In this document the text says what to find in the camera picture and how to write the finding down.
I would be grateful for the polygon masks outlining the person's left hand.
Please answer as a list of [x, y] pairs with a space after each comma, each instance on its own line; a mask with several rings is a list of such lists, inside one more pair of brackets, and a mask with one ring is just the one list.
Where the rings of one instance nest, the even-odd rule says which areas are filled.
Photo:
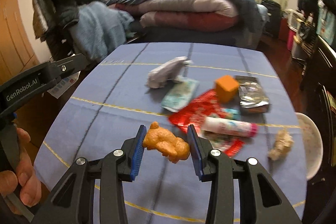
[[22, 128], [16, 127], [16, 129], [20, 161], [15, 172], [10, 170], [1, 172], [1, 195], [12, 213], [22, 215], [21, 211], [6, 196], [13, 193], [20, 185], [22, 187], [19, 194], [20, 200], [24, 205], [32, 207], [41, 200], [42, 184], [36, 176], [32, 161], [26, 150], [26, 145], [31, 140], [30, 135]]

